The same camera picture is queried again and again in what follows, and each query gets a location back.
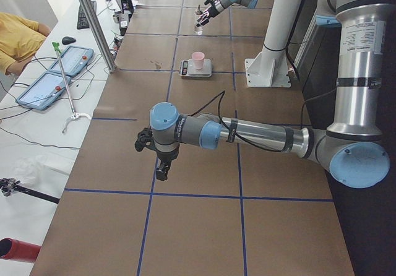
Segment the glass sauce bottle metal spout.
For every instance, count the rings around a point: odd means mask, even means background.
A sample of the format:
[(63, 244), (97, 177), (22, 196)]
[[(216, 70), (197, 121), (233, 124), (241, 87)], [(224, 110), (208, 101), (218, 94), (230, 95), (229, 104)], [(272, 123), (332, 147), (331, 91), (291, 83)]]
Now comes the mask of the glass sauce bottle metal spout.
[(195, 10), (195, 23), (194, 23), (194, 32), (196, 35), (202, 35), (203, 33), (203, 27), (200, 25), (200, 21), (202, 20), (202, 14), (203, 10), (200, 7), (200, 4), (197, 6), (197, 9)]

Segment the pink plastic cup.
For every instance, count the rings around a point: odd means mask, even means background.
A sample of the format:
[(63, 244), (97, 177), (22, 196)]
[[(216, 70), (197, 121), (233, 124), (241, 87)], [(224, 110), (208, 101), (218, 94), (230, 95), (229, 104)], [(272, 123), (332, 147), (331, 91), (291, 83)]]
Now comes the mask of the pink plastic cup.
[(204, 67), (205, 54), (200, 51), (193, 52), (191, 59), (196, 70), (201, 70)]

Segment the grey digital kitchen scale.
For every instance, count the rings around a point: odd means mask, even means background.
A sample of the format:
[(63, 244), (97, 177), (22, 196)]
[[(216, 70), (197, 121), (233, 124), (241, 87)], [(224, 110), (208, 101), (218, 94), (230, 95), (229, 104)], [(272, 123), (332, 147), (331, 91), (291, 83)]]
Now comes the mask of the grey digital kitchen scale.
[(209, 78), (212, 76), (212, 62), (210, 59), (204, 59), (202, 69), (196, 69), (192, 59), (182, 60), (179, 67), (179, 75), (183, 78)]

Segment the brown paper table cover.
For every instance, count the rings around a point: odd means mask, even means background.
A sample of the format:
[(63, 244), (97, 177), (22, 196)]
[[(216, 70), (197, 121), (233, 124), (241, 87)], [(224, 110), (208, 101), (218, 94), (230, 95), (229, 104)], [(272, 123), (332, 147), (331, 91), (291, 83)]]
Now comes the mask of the brown paper table cover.
[[(324, 170), (288, 153), (182, 145), (166, 181), (136, 135), (161, 101), (191, 114), (296, 126), (303, 97), (250, 88), (273, 0), (194, 33), (204, 0), (140, 0), (33, 266), (33, 275), (352, 275)], [(183, 78), (200, 51), (209, 78)]]

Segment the grabber stick green tip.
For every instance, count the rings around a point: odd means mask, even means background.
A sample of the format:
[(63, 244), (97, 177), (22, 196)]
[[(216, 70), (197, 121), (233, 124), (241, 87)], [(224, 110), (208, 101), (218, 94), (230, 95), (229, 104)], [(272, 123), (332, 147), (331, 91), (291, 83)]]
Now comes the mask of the grabber stick green tip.
[(67, 131), (67, 126), (68, 126), (68, 124), (71, 121), (77, 121), (79, 118), (87, 118), (87, 119), (91, 120), (92, 117), (89, 114), (87, 114), (87, 113), (76, 112), (73, 100), (71, 98), (71, 93), (70, 93), (70, 90), (69, 90), (69, 82), (68, 82), (68, 80), (66, 78), (66, 73), (64, 71), (64, 67), (63, 67), (63, 64), (62, 64), (62, 61), (61, 61), (61, 51), (59, 49), (59, 43), (58, 42), (52, 42), (52, 46), (53, 46), (53, 48), (55, 50), (55, 53), (56, 53), (56, 57), (57, 57), (58, 64), (59, 64), (59, 67), (60, 67), (60, 70), (61, 70), (61, 75), (63, 77), (63, 81), (64, 81), (66, 92), (67, 92), (67, 97), (68, 97), (69, 104), (70, 104), (70, 107), (71, 107), (71, 112), (72, 112), (71, 116), (66, 119), (66, 122), (64, 123), (63, 128), (62, 128), (62, 133), (65, 134), (66, 131)]

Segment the black keyboard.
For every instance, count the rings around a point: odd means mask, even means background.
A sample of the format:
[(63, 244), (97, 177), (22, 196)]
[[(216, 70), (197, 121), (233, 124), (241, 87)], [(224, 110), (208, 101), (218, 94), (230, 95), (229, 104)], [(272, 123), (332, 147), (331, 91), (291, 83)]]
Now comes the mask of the black keyboard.
[(82, 5), (80, 5), (78, 13), (77, 13), (76, 29), (82, 30), (82, 29), (86, 29), (86, 28), (90, 28), (90, 25), (89, 25), (89, 22), (88, 22), (88, 18), (85, 15), (85, 12), (83, 10), (83, 7), (82, 7)]

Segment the upper teach pendant tablet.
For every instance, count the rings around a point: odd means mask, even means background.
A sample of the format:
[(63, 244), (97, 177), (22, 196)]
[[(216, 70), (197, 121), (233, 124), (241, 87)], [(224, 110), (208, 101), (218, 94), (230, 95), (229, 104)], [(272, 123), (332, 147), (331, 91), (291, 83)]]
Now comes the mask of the upper teach pendant tablet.
[(92, 59), (94, 51), (91, 48), (68, 46), (64, 50), (55, 51), (62, 61), (65, 75), (75, 77)]

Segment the teach pendant tablet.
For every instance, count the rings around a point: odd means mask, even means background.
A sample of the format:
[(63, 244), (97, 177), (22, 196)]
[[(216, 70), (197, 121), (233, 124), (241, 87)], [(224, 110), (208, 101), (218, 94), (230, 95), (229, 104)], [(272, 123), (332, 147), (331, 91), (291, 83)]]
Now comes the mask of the teach pendant tablet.
[(25, 89), (15, 102), (26, 108), (44, 110), (54, 103), (65, 88), (61, 74), (46, 71)]
[(75, 77), (92, 59), (94, 51), (91, 48), (68, 46), (64, 50), (55, 51), (62, 61), (65, 75)]

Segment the black computer mouse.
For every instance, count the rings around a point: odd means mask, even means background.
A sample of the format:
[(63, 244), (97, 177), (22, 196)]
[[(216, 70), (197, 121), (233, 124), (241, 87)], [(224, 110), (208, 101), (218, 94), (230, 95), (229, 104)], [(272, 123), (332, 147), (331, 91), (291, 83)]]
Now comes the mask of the black computer mouse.
[(71, 43), (75, 43), (76, 39), (74, 37), (63, 37), (61, 42), (63, 45), (69, 45)]

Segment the lower teach pendant tablet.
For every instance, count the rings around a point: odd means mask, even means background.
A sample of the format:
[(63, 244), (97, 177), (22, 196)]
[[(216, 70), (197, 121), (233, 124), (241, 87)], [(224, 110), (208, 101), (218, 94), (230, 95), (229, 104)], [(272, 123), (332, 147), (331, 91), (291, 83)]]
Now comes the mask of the lower teach pendant tablet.
[(25, 89), (15, 102), (26, 108), (44, 110), (54, 103), (65, 88), (61, 74), (46, 71)]

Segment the red cylinder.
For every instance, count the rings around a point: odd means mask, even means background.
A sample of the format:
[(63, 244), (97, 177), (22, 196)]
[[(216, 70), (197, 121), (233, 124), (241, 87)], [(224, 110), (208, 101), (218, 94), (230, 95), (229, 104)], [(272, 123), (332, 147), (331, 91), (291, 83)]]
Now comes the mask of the red cylinder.
[(25, 241), (4, 238), (1, 240), (1, 259), (34, 263), (41, 246)]

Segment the person in yellow shirt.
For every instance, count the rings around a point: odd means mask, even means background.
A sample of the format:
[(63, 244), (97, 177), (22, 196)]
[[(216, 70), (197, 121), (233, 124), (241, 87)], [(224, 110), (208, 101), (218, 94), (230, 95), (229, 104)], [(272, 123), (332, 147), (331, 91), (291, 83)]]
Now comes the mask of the person in yellow shirt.
[(21, 75), (50, 33), (45, 24), (2, 12), (1, 72)]

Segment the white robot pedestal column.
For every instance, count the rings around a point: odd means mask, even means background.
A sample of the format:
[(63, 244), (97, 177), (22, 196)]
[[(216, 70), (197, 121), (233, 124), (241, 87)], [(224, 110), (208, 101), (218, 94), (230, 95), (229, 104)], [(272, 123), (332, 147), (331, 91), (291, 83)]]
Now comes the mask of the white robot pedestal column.
[(291, 86), (286, 48), (301, 0), (274, 0), (262, 51), (245, 60), (248, 87)]

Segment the aluminium frame post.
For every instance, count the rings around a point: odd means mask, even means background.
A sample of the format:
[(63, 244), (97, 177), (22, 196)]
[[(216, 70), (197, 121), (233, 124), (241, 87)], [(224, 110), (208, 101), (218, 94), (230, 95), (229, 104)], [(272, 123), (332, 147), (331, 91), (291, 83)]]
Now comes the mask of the aluminium frame post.
[(116, 69), (116, 65), (113, 56), (111, 54), (111, 51), (108, 47), (108, 44), (106, 42), (106, 38), (100, 26), (100, 22), (98, 20), (96, 12), (92, 7), (91, 0), (79, 0), (79, 2), (85, 12), (90, 29), (93, 33), (93, 37), (96, 41), (98, 49), (100, 50), (102, 58), (105, 61), (109, 73), (113, 73), (114, 70)]

